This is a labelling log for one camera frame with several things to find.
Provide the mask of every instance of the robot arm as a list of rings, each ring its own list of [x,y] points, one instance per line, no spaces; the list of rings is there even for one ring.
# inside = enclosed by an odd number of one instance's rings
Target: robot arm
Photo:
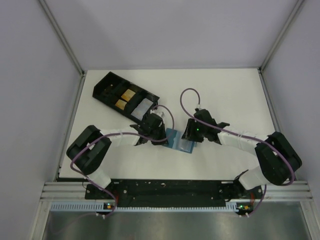
[[[232,146],[257,157],[260,166],[243,172],[236,178],[236,181],[239,181],[246,190],[267,183],[282,185],[286,179],[291,177],[291,173],[286,164],[267,145],[243,138],[241,137],[242,135],[258,138],[273,145],[287,159],[294,172],[302,165],[301,159],[280,132],[274,132],[270,135],[258,135],[234,130],[228,123],[221,122],[217,124],[206,109],[196,109],[194,117],[210,125],[238,133],[238,135],[214,129],[190,118],[182,136],[183,139],[201,143],[204,138],[207,138],[210,142]]]
[[[75,161],[75,165],[84,175],[103,188],[106,188],[111,182],[110,177],[101,168],[101,163],[104,160],[107,151],[110,148],[119,146],[139,146],[141,144],[145,144],[148,140],[140,137],[139,135],[153,140],[162,140],[166,138],[163,113],[152,112],[143,124],[130,125],[129,127],[122,129],[100,130],[94,125],[90,125],[71,144],[66,151],[66,155],[72,160],[88,144],[107,134],[117,135],[102,138]],[[152,142],[153,145],[165,145],[167,143],[167,140]]]

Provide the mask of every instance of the blue object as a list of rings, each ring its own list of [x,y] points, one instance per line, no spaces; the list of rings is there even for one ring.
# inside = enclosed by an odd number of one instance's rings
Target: blue object
[[[171,128],[167,128],[165,130],[165,134],[169,136],[171,131],[173,131],[173,133],[168,138],[168,145],[164,145],[164,147],[192,154],[192,150],[195,147],[195,142],[181,139],[183,132],[172,130]]]

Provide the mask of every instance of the metal floor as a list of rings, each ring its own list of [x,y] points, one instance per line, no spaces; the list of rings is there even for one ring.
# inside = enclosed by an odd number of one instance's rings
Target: metal floor
[[[51,212],[58,231],[83,213]],[[311,240],[299,203],[264,203],[250,218],[235,213],[115,213],[85,216],[43,240]]]

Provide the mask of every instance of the black tray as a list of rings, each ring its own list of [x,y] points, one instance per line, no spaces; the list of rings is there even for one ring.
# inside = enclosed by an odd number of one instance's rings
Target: black tray
[[[122,98],[122,95],[127,90],[135,92],[129,101]],[[150,114],[150,110],[158,104],[159,100],[158,96],[114,74],[111,71],[94,86],[92,96],[137,124],[144,122],[144,120]],[[150,107],[147,109],[145,114],[141,114],[141,119],[139,119],[136,116],[133,116],[132,112],[144,99],[151,101]],[[116,103],[119,100],[126,102],[124,109],[116,106]]]

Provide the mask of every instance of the cable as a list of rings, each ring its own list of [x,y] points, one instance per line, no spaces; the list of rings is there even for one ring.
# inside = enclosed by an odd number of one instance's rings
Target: cable
[[[200,105],[201,99],[200,99],[200,94],[199,94],[199,92],[198,92],[197,90],[195,90],[194,88],[189,87],[189,88],[186,88],[185,90],[182,91],[182,93],[181,93],[181,95],[180,95],[180,105],[181,105],[181,107],[182,107],[182,110],[183,110],[190,118],[196,120],[197,122],[199,122],[199,123],[201,123],[201,124],[204,124],[204,125],[206,125],[206,126],[208,126],[208,127],[211,127],[211,128],[213,128],[213,129],[217,129],[217,130],[220,130],[220,131],[222,131],[222,132],[226,132],[226,133],[228,133],[228,134],[231,134],[231,135],[234,135],[234,136],[237,136],[237,137],[239,136],[238,133],[235,133],[235,132],[233,132],[233,131],[229,131],[229,130],[226,130],[226,129],[223,129],[223,128],[220,128],[220,127],[217,127],[217,126],[213,126],[213,125],[211,125],[211,124],[206,123],[205,121],[201,121],[200,119],[197,119],[196,117],[192,116],[192,115],[185,109],[185,107],[184,107],[184,105],[183,105],[183,103],[182,103],[182,97],[183,97],[184,93],[185,93],[186,91],[189,91],[189,90],[194,91],[194,92],[197,94],[197,96],[198,96],[198,105]],[[272,151],[274,151],[276,154],[278,154],[278,156],[281,158],[281,160],[284,162],[284,164],[288,167],[288,169],[289,169],[289,171],[290,171],[290,174],[291,174],[290,181],[289,181],[288,183],[282,184],[282,186],[288,186],[288,185],[291,185],[291,184],[294,182],[294,180],[295,180],[295,178],[296,178],[294,170],[292,169],[292,167],[291,167],[291,165],[289,164],[289,162],[287,161],[287,159],[286,159],[286,158],[281,154],[281,152],[279,152],[274,146],[272,146],[272,145],[269,144],[268,142],[266,142],[266,141],[264,141],[264,140],[261,140],[261,139],[259,139],[259,138],[256,138],[256,137],[247,136],[247,135],[242,135],[241,137],[244,138],[244,139],[250,139],[250,140],[254,140],[254,141],[258,142],[258,143],[265,144],[265,145],[267,145],[269,148],[271,148]],[[253,213],[256,212],[256,210],[260,207],[262,201],[264,200],[265,195],[266,195],[266,192],[267,192],[267,185],[264,185],[264,191],[263,191],[263,194],[262,194],[262,196],[261,196],[260,201],[258,202],[258,204],[256,205],[256,207],[254,208],[254,210],[253,210],[252,212],[250,212],[249,214],[245,215],[245,216],[250,217]]]
[[[91,142],[89,145],[87,145],[84,149],[82,149],[82,150],[72,159],[72,161],[71,161],[71,163],[70,163],[70,168],[71,168],[73,171],[75,171],[75,172],[81,174],[82,176],[84,176],[84,177],[88,180],[89,183],[91,183],[91,184],[94,185],[96,188],[100,189],[101,191],[104,191],[105,193],[107,193],[108,195],[110,195],[110,196],[114,199],[114,206],[113,206],[111,212],[109,212],[109,213],[105,216],[106,218],[109,217],[109,216],[111,216],[111,215],[115,212],[115,210],[116,210],[116,208],[117,208],[117,203],[118,203],[117,198],[116,198],[110,191],[108,191],[107,189],[104,189],[103,187],[99,186],[98,184],[96,184],[95,182],[93,182],[92,180],[90,180],[89,177],[86,176],[85,174],[83,174],[81,171],[75,169],[75,168],[74,168],[74,164],[75,164],[76,160],[77,160],[85,151],[87,151],[92,145],[96,144],[97,142],[99,142],[99,141],[100,141],[101,139],[103,139],[103,138],[112,137],[112,136],[118,136],[118,135],[123,134],[123,135],[139,136],[139,137],[141,137],[141,138],[143,138],[143,139],[146,139],[146,140],[149,140],[149,141],[155,142],[155,143],[160,143],[160,142],[163,142],[163,141],[169,139],[169,138],[171,137],[171,135],[174,133],[174,129],[175,129],[175,119],[174,119],[174,116],[173,116],[173,114],[171,113],[171,111],[169,110],[169,108],[167,108],[166,106],[161,105],[161,104],[158,104],[158,105],[154,106],[153,109],[155,109],[155,108],[157,108],[157,107],[162,107],[162,108],[166,109],[166,110],[168,111],[168,113],[170,114],[171,119],[172,119],[172,130],[170,131],[170,133],[168,134],[168,136],[167,136],[166,138],[160,139],[160,140],[155,140],[155,139],[152,139],[152,138],[150,138],[150,137],[143,136],[143,135],[138,134],[138,133],[135,133],[135,132],[109,133],[109,134],[103,135],[103,136],[101,136],[101,137],[98,137],[96,140],[94,140],[94,141]],[[72,225],[72,224],[74,224],[76,221],[78,221],[79,219],[81,219],[81,218],[83,218],[83,217],[85,217],[85,216],[95,215],[95,214],[96,214],[96,213],[90,212],[90,213],[85,213],[85,214],[83,214],[83,215],[80,215],[80,216],[78,216],[76,219],[74,219],[73,221],[71,221],[70,223],[68,223],[64,228],[60,229],[59,231],[53,231],[52,222],[51,222],[51,223],[50,223],[50,230],[51,230],[51,232],[52,232],[54,235],[58,235],[58,234],[60,234],[62,231],[64,231],[65,229],[67,229],[70,225]]]

